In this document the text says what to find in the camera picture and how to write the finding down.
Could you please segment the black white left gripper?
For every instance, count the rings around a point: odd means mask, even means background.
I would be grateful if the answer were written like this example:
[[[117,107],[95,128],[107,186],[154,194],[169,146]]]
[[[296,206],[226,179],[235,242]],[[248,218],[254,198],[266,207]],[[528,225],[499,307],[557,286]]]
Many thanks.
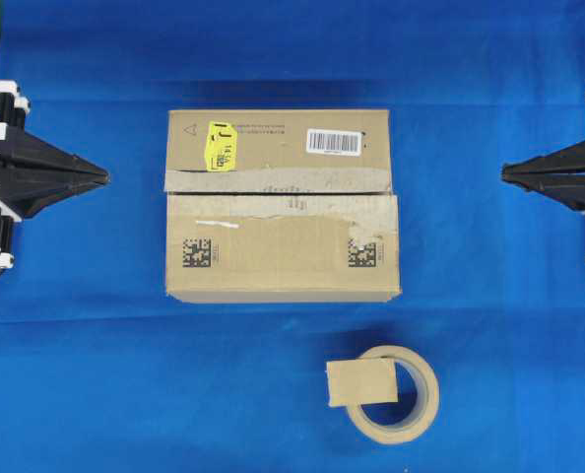
[[[0,159],[31,169],[91,175],[0,175],[0,276],[14,266],[14,226],[44,208],[109,183],[109,174],[83,158],[62,151],[12,126],[25,125],[30,102],[14,81],[0,80]]]

